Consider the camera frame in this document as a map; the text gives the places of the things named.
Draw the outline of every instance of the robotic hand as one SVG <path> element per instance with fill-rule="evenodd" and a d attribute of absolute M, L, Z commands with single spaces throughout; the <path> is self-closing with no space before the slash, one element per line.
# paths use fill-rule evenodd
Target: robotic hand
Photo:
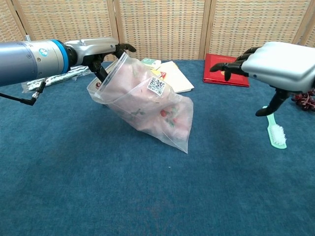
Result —
<path fill-rule="evenodd" d="M 113 54 L 119 59 L 125 50 L 136 52 L 130 44 L 120 44 L 111 37 L 72 40 L 65 43 L 58 40 L 0 43 L 0 87 L 61 75 L 68 72 L 71 67 L 79 65 L 88 66 L 103 82 L 108 75 L 101 65 L 105 56 Z M 2 93 L 0 96 L 33 105 L 44 87 L 45 81 L 30 100 Z"/>
<path fill-rule="evenodd" d="M 247 76 L 275 88 L 276 93 L 267 108 L 256 116 L 274 113 L 291 93 L 302 93 L 315 88 L 315 48 L 283 42 L 267 42 L 262 47 L 250 48 L 234 63 L 218 63 L 210 71 L 224 71 L 228 81 L 231 74 Z"/>

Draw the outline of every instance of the white notebook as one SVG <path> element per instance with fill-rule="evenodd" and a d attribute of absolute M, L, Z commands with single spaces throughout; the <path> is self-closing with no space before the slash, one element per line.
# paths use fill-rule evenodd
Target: white notebook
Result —
<path fill-rule="evenodd" d="M 166 73 L 164 81 L 173 88 L 175 93 L 191 91 L 194 88 L 173 61 L 162 63 L 157 71 Z"/>

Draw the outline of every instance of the toothbrush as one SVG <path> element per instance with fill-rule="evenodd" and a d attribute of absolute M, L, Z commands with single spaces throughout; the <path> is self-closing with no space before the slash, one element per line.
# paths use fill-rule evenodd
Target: toothbrush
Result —
<path fill-rule="evenodd" d="M 278 149 L 285 149 L 286 148 L 286 137 L 284 133 L 283 127 L 278 125 L 275 121 L 274 114 L 270 114 L 267 116 L 268 119 L 268 135 L 270 139 L 270 143 L 273 147 Z"/>

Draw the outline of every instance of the wicker panel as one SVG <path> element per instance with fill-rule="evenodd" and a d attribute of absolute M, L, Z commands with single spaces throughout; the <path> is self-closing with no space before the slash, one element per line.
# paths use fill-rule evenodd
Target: wicker panel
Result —
<path fill-rule="evenodd" d="M 12 13 L 5 0 L 0 0 L 0 42 L 23 40 Z"/>
<path fill-rule="evenodd" d="M 208 52 L 236 57 L 267 41 L 291 43 L 310 0 L 216 2 Z"/>
<path fill-rule="evenodd" d="M 133 57 L 198 59 L 204 0 L 119 0 L 123 40 Z"/>
<path fill-rule="evenodd" d="M 113 37 L 105 0 L 19 0 L 32 40 Z"/>
<path fill-rule="evenodd" d="M 315 48 L 315 26 L 314 26 L 314 28 L 313 28 L 311 34 L 310 34 L 309 39 L 308 39 L 307 42 L 306 42 L 306 46 Z"/>

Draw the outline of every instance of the red book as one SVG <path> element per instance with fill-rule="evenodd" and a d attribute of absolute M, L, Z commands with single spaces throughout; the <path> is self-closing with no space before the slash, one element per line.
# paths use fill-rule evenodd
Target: red book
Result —
<path fill-rule="evenodd" d="M 234 85 L 234 86 L 242 86 L 242 87 L 249 87 L 249 80 L 248 77 L 243 75 L 236 75 L 232 74 L 229 81 L 224 80 L 224 71 L 216 71 L 210 72 L 210 68 L 217 63 L 229 63 L 234 62 L 236 58 L 228 57 L 228 56 L 220 56 L 216 54 L 206 54 L 205 58 L 205 69 L 203 75 L 203 82 L 204 83 L 211 83 L 211 84 L 221 84 L 221 85 Z"/>

